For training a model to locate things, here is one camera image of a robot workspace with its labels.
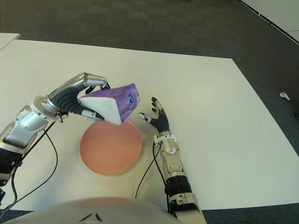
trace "gray carpet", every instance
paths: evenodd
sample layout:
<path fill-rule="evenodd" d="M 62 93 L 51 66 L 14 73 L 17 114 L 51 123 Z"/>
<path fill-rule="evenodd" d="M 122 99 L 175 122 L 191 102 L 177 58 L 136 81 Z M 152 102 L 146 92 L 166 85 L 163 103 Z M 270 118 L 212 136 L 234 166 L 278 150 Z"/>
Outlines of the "gray carpet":
<path fill-rule="evenodd" d="M 0 32 L 24 40 L 232 58 L 299 154 L 299 46 L 237 0 L 0 0 L 0 7 Z M 210 224 L 299 223 L 299 204 L 204 213 Z"/>

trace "white wall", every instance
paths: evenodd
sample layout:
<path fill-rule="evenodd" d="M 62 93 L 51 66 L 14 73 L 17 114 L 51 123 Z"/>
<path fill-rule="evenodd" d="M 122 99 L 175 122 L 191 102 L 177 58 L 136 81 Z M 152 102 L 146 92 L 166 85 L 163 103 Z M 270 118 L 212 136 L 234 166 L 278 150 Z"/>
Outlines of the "white wall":
<path fill-rule="evenodd" d="M 243 0 L 243 2 L 284 31 L 299 30 L 299 0 Z"/>

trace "black cable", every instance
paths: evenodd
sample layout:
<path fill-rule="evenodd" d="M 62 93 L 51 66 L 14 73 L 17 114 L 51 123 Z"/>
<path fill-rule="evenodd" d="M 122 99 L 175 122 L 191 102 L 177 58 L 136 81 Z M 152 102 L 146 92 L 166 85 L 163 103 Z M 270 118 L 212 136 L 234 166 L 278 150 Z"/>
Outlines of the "black cable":
<path fill-rule="evenodd" d="M 158 166 L 157 160 L 156 160 L 156 158 L 155 158 L 155 143 L 154 143 L 154 142 L 153 142 L 153 157 L 154 157 L 155 164 L 156 164 L 156 166 L 157 166 L 157 168 L 158 168 L 158 170 L 159 170 L 160 176 L 162 177 L 162 180 L 163 180 L 163 183 L 164 183 L 164 187 L 165 187 L 165 189 L 166 189 L 166 182 L 165 182 L 165 179 L 164 179 L 164 177 L 163 177 L 163 174 L 162 174 L 162 172 L 161 172 L 161 170 L 160 170 L 160 167 Z M 167 201 L 167 211 L 170 212 L 168 194 L 167 194 L 167 192 L 165 192 L 165 193 L 166 193 L 166 201 Z"/>
<path fill-rule="evenodd" d="M 159 154 L 159 152 L 160 152 L 160 148 L 159 148 L 157 154 L 154 156 L 154 158 L 156 158 L 156 157 L 158 156 L 158 154 Z M 152 162 L 150 163 L 150 165 L 149 165 L 148 168 L 146 169 L 146 171 L 145 171 L 145 173 L 144 173 L 142 179 L 141 179 L 140 182 L 139 182 L 139 185 L 138 185 L 138 188 L 137 188 L 137 190 L 136 190 L 136 194 L 135 194 L 135 199 L 137 199 L 137 194 L 138 194 L 138 190 L 139 190 L 139 188 L 140 188 L 140 186 L 141 186 L 141 183 L 142 183 L 143 179 L 145 178 L 145 175 L 147 174 L 147 172 L 148 172 L 148 170 L 150 169 L 151 165 L 153 164 L 154 160 L 155 160 L 155 159 L 152 160 Z"/>
<path fill-rule="evenodd" d="M 53 174 L 55 173 L 56 171 L 56 168 L 57 168 L 57 165 L 58 165 L 58 154 L 57 154 L 57 150 L 51 140 L 51 138 L 49 137 L 48 133 L 46 133 L 45 131 L 45 134 L 46 136 L 48 137 L 49 141 L 51 142 L 51 145 L 53 146 L 54 148 L 54 151 L 55 151 L 55 156 L 56 156 L 56 164 L 55 164 L 55 167 L 53 169 L 53 172 L 51 173 L 51 175 L 43 182 L 41 183 L 39 186 L 37 186 L 36 188 L 34 188 L 32 191 L 30 191 L 28 194 L 26 194 L 25 196 L 23 196 L 22 198 L 20 198 L 19 200 L 16 201 L 16 203 L 18 203 L 20 200 L 24 199 L 25 197 L 27 197 L 28 195 L 30 195 L 31 193 L 33 193 L 34 191 L 36 191 L 37 189 L 39 189 L 41 186 L 43 186 L 52 176 Z"/>
<path fill-rule="evenodd" d="M 50 124 L 50 126 L 44 130 L 44 133 L 36 140 L 36 142 L 30 147 L 30 149 L 21 157 L 20 159 L 20 164 L 21 162 L 26 158 L 26 156 L 29 154 L 29 152 L 39 143 L 39 141 L 44 137 L 44 135 L 47 135 L 48 139 L 50 140 L 52 146 L 54 147 L 54 150 L 55 150 L 55 154 L 56 154 L 56 165 L 55 165 L 55 168 L 54 168 L 54 171 L 52 172 L 52 174 L 50 175 L 50 177 L 44 181 L 42 184 L 40 184 L 37 188 L 35 188 L 34 190 L 32 190 L 31 192 L 29 192 L 28 194 L 26 194 L 25 196 L 23 196 L 21 199 L 18 200 L 18 195 L 17 195 L 17 192 L 16 192 L 16 189 L 15 189 L 15 185 L 14 185 L 14 176 L 15 176 L 15 173 L 18 169 L 18 167 L 15 167 L 14 170 L 13 170 L 13 173 L 12 173 L 12 176 L 11 176 L 11 187 L 12 187 L 12 190 L 13 190 L 13 193 L 14 193 L 14 201 L 8 205 L 5 209 L 2 210 L 2 213 L 0 215 L 0 220 L 1 218 L 3 217 L 4 213 L 7 212 L 8 210 L 10 210 L 16 203 L 18 203 L 20 200 L 22 200 L 23 198 L 27 197 L 29 194 L 31 194 L 32 192 L 34 192 L 35 190 L 37 190 L 39 187 L 41 187 L 42 185 L 44 185 L 54 174 L 55 170 L 56 170 L 56 167 L 57 167 L 57 164 L 58 164 L 58 155 L 57 155 L 57 150 L 51 140 L 51 138 L 49 137 L 49 135 L 47 134 L 47 132 L 50 130 L 50 128 L 55 124 L 55 122 L 53 122 L 52 124 Z"/>
<path fill-rule="evenodd" d="M 46 130 L 44 130 L 44 133 L 42 133 L 42 135 L 38 138 L 38 140 L 36 140 L 36 142 L 30 147 L 30 149 L 24 154 L 24 156 L 22 157 L 21 161 L 23 161 L 25 159 L 25 157 L 31 152 L 31 150 L 39 143 L 39 141 L 50 130 L 50 128 L 52 128 L 52 126 L 55 124 L 55 122 L 53 122 L 52 124 L 50 124 L 50 126 Z"/>

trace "silver arm segment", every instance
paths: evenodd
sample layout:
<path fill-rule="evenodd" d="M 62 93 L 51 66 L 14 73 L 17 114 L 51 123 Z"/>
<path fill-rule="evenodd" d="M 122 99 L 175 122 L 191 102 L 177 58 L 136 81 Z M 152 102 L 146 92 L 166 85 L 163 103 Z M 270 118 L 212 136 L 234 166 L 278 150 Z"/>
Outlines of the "silver arm segment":
<path fill-rule="evenodd" d="M 139 116 L 159 131 L 159 135 L 154 136 L 154 143 L 161 143 L 160 155 L 163 159 L 165 192 L 169 197 L 170 212 L 185 224 L 206 224 L 179 157 L 177 138 L 170 132 L 161 103 L 155 97 L 151 100 L 154 106 L 152 111 L 157 115 L 157 119 L 144 113 L 139 113 Z"/>
<path fill-rule="evenodd" d="M 169 196 L 170 211 L 184 224 L 206 224 L 196 196 L 192 193 L 184 165 L 179 157 L 179 147 L 171 132 L 162 132 L 154 137 L 161 143 L 160 155 L 163 159 L 163 172 L 166 193 Z"/>
<path fill-rule="evenodd" d="M 0 133 L 0 187 L 6 185 L 12 170 L 27 152 L 37 133 L 48 123 L 63 121 L 69 112 L 102 119 L 97 112 L 80 105 L 77 95 L 87 87 L 110 89 L 104 77 L 81 73 L 47 96 L 37 96 L 17 114 L 16 120 Z"/>

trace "robotic hand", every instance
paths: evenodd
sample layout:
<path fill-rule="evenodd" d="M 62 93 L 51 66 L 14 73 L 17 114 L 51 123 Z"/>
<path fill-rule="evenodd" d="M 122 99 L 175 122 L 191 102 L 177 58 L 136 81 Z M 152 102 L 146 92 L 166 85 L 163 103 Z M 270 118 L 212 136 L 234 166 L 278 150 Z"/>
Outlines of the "robotic hand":
<path fill-rule="evenodd" d="M 161 144 L 165 193 L 169 197 L 170 212 L 185 224 L 206 224 L 196 196 L 192 193 L 184 165 L 179 158 L 177 138 L 169 130 L 168 119 L 160 102 L 155 97 L 151 100 L 154 106 L 152 111 L 156 113 L 157 119 L 144 113 L 139 113 L 139 116 L 159 131 L 159 135 L 154 136 L 154 143 Z"/>
<path fill-rule="evenodd" d="M 21 165 L 22 156 L 27 152 L 37 136 L 47 124 L 63 121 L 69 112 L 91 119 L 104 119 L 97 112 L 80 105 L 77 96 L 86 90 L 90 93 L 96 86 L 110 89 L 104 77 L 81 73 L 70 79 L 49 95 L 37 96 L 24 106 L 16 120 L 0 133 L 0 187 L 5 186 L 14 168 Z M 0 202 L 5 192 L 0 189 Z"/>

